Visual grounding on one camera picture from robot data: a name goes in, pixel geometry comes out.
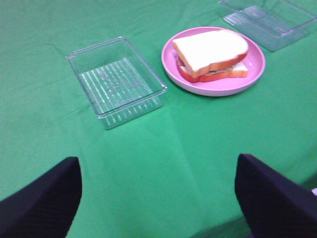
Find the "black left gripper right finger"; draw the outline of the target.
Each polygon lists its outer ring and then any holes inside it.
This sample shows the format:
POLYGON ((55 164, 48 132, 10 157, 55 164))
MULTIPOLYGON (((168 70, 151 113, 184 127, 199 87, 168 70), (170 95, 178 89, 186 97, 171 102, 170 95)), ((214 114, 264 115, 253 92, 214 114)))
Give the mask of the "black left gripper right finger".
POLYGON ((317 236, 317 196, 253 155, 239 155, 234 189, 254 238, 317 236))

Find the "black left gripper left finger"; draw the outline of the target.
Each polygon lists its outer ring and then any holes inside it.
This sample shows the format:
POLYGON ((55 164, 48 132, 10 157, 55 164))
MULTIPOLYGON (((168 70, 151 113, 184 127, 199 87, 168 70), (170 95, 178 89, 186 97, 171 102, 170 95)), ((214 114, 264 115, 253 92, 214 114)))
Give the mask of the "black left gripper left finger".
POLYGON ((0 202, 2 238, 64 238, 82 197, 77 157, 68 157, 0 202))

